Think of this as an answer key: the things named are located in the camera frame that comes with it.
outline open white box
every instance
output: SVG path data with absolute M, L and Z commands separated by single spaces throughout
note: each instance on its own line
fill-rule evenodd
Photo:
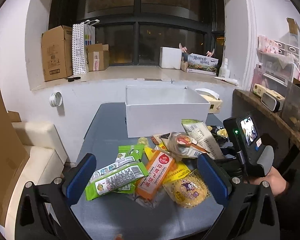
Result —
M 127 86 L 128 137 L 184 132 L 182 119 L 205 122 L 209 108 L 208 101 L 184 86 Z

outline white bottle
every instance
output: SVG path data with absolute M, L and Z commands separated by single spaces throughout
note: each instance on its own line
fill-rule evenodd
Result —
M 230 70 L 228 69 L 228 59 L 224 58 L 222 65 L 219 69 L 219 77 L 222 78 L 229 78 Z

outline wooden desk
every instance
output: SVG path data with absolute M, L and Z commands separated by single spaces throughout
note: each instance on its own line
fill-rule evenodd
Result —
M 290 141 L 293 143 L 293 146 L 289 150 L 289 153 L 280 163 L 278 171 L 283 174 L 289 166 L 292 164 L 294 159 L 297 157 L 300 152 L 300 132 L 296 132 L 289 127 L 286 122 L 284 122 L 280 117 L 280 112 L 273 113 L 268 108 L 266 108 L 262 103 L 261 99 L 257 97 L 250 91 L 235 89 L 233 94 L 240 97 L 242 100 L 248 102 L 251 106 L 255 107 L 267 118 L 273 121 L 277 126 L 289 137 Z

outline window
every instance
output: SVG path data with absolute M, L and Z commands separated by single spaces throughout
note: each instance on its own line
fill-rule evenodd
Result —
M 158 65 L 160 47 L 205 55 L 224 48 L 223 0 L 52 0 L 49 28 L 99 19 L 96 43 L 110 65 Z

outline orange snack package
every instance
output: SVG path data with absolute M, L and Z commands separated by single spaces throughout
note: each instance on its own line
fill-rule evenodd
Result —
M 156 151 L 151 161 L 146 165 L 149 176 L 137 181 L 136 193 L 143 198 L 152 200 L 174 162 L 175 160 L 171 156 Z

